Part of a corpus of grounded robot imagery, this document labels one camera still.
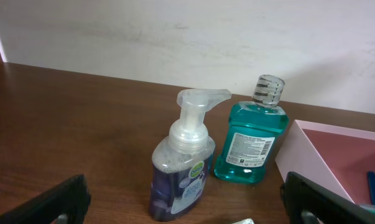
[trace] soap bottle label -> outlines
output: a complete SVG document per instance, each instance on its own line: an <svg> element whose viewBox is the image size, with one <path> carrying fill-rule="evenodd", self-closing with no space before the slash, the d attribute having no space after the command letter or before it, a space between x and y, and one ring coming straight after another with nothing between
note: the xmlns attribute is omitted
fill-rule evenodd
<svg viewBox="0 0 375 224"><path fill-rule="evenodd" d="M206 175L203 171L204 165L204 161L196 163L190 169L188 177L179 183L179 187L184 188L184 191L181 197L175 197L172 209L170 211L171 214L176 214L182 211L195 202L195 200L200 198L206 181Z"/></svg>
<svg viewBox="0 0 375 224"><path fill-rule="evenodd" d="M241 167L260 167L266 161L275 137L259 138L235 133L226 162Z"/></svg>

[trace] bottle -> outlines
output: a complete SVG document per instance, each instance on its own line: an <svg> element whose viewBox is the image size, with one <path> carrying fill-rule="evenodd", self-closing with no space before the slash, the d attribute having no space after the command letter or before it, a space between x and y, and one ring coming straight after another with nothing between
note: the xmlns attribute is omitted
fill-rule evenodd
<svg viewBox="0 0 375 224"><path fill-rule="evenodd" d="M174 220L201 198L215 142L203 124L205 112L230 99L228 90L183 90L177 96L180 119L152 154L154 176L149 212L154 220Z"/></svg>
<svg viewBox="0 0 375 224"><path fill-rule="evenodd" d="M252 101L232 107L223 151L216 160L217 177L242 184L257 183L264 178L274 141L289 122L284 110L277 106L283 87L280 78L261 75Z"/></svg>

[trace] mouthwash bottle cap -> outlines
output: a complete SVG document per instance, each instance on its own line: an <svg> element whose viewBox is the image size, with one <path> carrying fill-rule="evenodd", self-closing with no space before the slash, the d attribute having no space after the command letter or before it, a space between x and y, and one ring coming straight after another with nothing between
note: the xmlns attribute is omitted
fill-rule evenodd
<svg viewBox="0 0 375 224"><path fill-rule="evenodd" d="M256 83L252 96L253 102L266 107L273 108L280 101L285 82L273 75L261 75Z"/></svg>
<svg viewBox="0 0 375 224"><path fill-rule="evenodd" d="M206 147L208 130L203 124L205 112L230 98L229 90L182 90L177 95L177 104L182 107L180 119L169 130L171 146L185 152Z"/></svg>

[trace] mouthwash bottle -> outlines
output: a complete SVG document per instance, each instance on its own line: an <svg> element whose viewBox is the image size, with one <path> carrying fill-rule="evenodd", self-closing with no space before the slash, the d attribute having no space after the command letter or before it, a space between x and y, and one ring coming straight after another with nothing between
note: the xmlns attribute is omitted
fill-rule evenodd
<svg viewBox="0 0 375 224"><path fill-rule="evenodd" d="M174 220L201 198L215 143L203 124L205 112L230 99L228 90L183 90L177 96L180 119L152 154L154 175L149 212L154 220Z"/></svg>
<svg viewBox="0 0 375 224"><path fill-rule="evenodd" d="M277 106L284 81L261 75L252 101L234 105L222 154L216 160L215 175L230 182L252 184L261 181L275 140L289 119Z"/></svg>

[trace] green liquid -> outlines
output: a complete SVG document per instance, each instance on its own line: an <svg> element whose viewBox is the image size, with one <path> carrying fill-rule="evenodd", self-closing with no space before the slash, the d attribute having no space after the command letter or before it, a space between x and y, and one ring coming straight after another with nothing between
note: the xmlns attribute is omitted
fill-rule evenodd
<svg viewBox="0 0 375 224"><path fill-rule="evenodd" d="M265 164L272 151L275 140L288 126L289 118L281 107L265 108L251 101L243 101L234 105L229 117L229 132L225 145L215 165L215 175L230 182L252 184L260 182L265 175ZM257 137L275 137L267 153L267 157L260 167L241 167L226 161L235 133Z"/></svg>

